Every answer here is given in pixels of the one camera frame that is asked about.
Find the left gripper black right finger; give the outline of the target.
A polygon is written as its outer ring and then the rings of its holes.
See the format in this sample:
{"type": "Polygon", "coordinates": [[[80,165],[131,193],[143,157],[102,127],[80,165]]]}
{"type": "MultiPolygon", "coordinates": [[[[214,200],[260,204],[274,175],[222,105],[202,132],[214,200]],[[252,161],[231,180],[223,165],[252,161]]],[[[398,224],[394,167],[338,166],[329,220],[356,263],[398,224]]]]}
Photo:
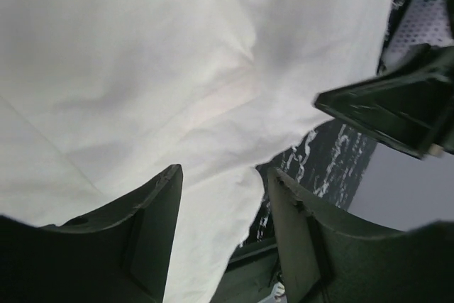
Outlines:
{"type": "Polygon", "coordinates": [[[399,231],[267,174],[289,302],[452,302],[453,224],[399,231]]]}

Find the white t shirt red print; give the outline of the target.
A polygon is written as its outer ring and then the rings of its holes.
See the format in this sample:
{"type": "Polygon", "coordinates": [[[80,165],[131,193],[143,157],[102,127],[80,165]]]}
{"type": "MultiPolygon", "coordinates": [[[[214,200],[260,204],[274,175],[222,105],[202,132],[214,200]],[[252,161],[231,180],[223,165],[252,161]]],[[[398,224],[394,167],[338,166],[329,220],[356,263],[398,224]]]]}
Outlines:
{"type": "Polygon", "coordinates": [[[172,163],[166,302],[209,302],[264,194],[256,166],[372,76],[393,0],[1,0],[1,213],[60,225],[172,163]]]}

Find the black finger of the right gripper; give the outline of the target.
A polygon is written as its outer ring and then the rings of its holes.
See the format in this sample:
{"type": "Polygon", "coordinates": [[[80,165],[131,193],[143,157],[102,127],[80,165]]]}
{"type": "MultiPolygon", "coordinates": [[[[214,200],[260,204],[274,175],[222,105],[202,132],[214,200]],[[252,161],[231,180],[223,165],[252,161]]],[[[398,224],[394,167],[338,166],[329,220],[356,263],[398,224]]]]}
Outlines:
{"type": "Polygon", "coordinates": [[[414,158],[453,153],[453,47],[415,45],[392,69],[322,92],[314,106],[414,158]]]}

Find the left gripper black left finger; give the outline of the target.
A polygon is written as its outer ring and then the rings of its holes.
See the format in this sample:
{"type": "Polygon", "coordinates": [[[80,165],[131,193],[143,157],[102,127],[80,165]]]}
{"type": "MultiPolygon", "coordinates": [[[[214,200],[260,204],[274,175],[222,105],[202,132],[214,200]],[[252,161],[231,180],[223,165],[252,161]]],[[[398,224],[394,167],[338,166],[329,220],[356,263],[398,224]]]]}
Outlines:
{"type": "Polygon", "coordinates": [[[62,226],[1,217],[1,301],[161,302],[182,180],[171,165],[62,226]]]}

